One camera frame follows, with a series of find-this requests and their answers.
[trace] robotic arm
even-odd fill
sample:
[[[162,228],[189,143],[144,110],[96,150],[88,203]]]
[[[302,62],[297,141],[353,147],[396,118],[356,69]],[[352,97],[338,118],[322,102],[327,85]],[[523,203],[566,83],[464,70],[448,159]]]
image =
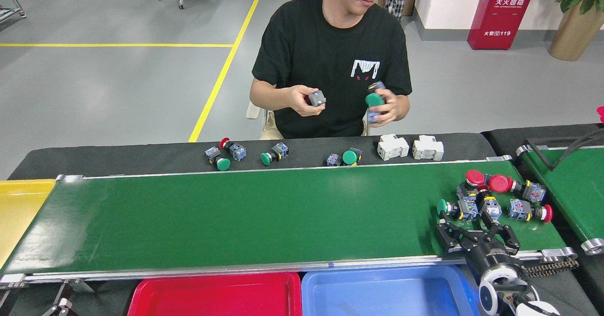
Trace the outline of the robotic arm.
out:
[[[528,282],[529,274],[517,258],[520,243],[509,225],[494,221],[485,209],[490,191],[477,194],[476,203],[486,231],[469,231],[451,222],[439,209],[437,238],[446,253],[461,251],[479,286],[480,304],[486,314],[494,316],[559,316],[549,303],[541,301]],[[495,238],[498,235],[503,243]]]

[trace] man's left hand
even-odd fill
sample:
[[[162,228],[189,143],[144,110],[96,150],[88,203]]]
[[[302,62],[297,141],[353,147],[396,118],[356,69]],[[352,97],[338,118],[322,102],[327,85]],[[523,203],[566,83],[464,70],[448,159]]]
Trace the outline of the man's left hand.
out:
[[[400,114],[398,112],[399,106],[396,104],[396,95],[391,90],[378,88],[375,90],[375,93],[381,95],[386,104],[369,108],[372,112],[381,112],[381,114],[373,117],[379,123],[369,124],[369,127],[384,126],[394,121]]]

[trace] blue tray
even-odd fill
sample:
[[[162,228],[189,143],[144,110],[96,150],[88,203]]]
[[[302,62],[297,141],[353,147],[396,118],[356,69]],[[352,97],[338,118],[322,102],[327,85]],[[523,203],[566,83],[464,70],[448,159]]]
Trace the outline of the blue tray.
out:
[[[302,279],[304,316],[478,316],[455,266],[316,271]]]

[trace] green button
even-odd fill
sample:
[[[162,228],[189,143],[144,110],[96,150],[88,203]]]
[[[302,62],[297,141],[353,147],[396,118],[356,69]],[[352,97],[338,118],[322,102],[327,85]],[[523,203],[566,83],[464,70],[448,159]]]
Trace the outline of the green button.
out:
[[[352,165],[352,164],[356,163],[356,153],[354,153],[351,150],[348,150],[342,155],[342,160],[346,164]]]
[[[265,164],[266,166],[268,166],[268,164],[270,164],[270,156],[268,155],[268,153],[261,153],[260,159],[262,160],[262,163]]]
[[[377,93],[370,93],[367,95],[367,97],[365,97],[365,103],[367,103],[367,106],[371,107],[377,105],[384,105],[386,102],[384,102],[384,99],[382,99],[381,95]]]
[[[229,166],[231,166],[231,161],[229,161],[229,159],[226,159],[226,158],[220,159],[220,160],[218,160],[218,163],[216,163],[216,167],[220,171],[228,170]]]
[[[445,200],[439,200],[438,204],[436,205],[436,210],[438,211],[438,215],[440,215],[440,211],[448,213],[449,211],[447,211],[447,202]]]

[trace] red tray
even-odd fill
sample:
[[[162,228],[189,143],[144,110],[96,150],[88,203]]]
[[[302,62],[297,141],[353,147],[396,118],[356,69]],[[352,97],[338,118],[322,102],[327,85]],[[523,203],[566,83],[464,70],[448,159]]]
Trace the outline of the red tray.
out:
[[[302,316],[296,273],[143,280],[128,316]]]

